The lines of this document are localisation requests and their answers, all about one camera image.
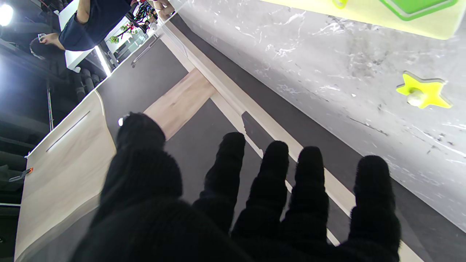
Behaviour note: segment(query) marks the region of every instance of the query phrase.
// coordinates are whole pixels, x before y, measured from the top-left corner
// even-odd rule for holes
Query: gloved hand
[[[206,175],[204,191],[193,204],[226,233],[233,219],[244,145],[244,136],[239,133],[224,137],[215,164]],[[400,224],[394,213],[389,169],[383,159],[367,156],[359,161],[350,233],[338,247],[327,243],[329,199],[322,155],[317,147],[301,151],[289,210],[280,221],[287,199],[288,164],[288,146],[281,141],[272,142],[251,186],[246,208],[231,232],[231,238],[253,259],[399,260]]]
[[[131,113],[116,144],[100,205],[71,261],[252,261],[210,219],[180,199],[179,167],[164,151],[165,136],[150,117]],[[228,148],[244,150],[244,143]],[[241,163],[242,155],[234,160]]]

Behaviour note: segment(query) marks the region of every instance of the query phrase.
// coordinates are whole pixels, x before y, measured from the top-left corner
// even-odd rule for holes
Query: yellow star-shaped hook
[[[403,73],[404,85],[397,92],[408,97],[408,103],[420,109],[428,105],[451,108],[452,103],[442,97],[441,91],[445,82],[441,79],[424,80],[408,71]]]

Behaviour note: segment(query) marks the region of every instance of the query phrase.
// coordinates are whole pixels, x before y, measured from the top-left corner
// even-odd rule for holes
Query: green sign
[[[458,0],[380,0],[399,18],[410,21],[455,5]]]

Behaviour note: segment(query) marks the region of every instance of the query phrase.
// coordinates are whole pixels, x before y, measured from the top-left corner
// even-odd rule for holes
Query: dark blue shirt
[[[88,22],[78,22],[75,13],[58,39],[66,50],[90,50],[103,41],[130,9],[125,0],[90,0]]]

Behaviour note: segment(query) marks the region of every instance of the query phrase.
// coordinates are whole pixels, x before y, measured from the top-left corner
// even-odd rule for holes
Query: finger
[[[225,233],[233,220],[245,144],[244,135],[238,132],[223,137],[215,163],[206,174],[204,190],[193,203]]]
[[[154,148],[163,150],[165,134],[152,118],[143,113],[130,113],[118,130],[116,149]]]
[[[129,145],[116,151],[100,194],[100,206],[93,225],[116,209],[155,197],[177,199],[182,195],[181,173],[175,159],[158,146],[150,145],[137,148]]]
[[[329,197],[325,193],[323,172],[319,148],[304,148],[296,166],[296,185],[291,193],[289,210],[281,223],[281,239],[290,243],[327,242]]]
[[[281,141],[272,142],[266,149],[246,208],[239,215],[232,236],[276,236],[287,200],[288,164],[288,146]]]
[[[354,187],[356,207],[351,212],[349,242],[374,242],[397,256],[401,238],[395,197],[387,163],[378,156],[359,161]]]

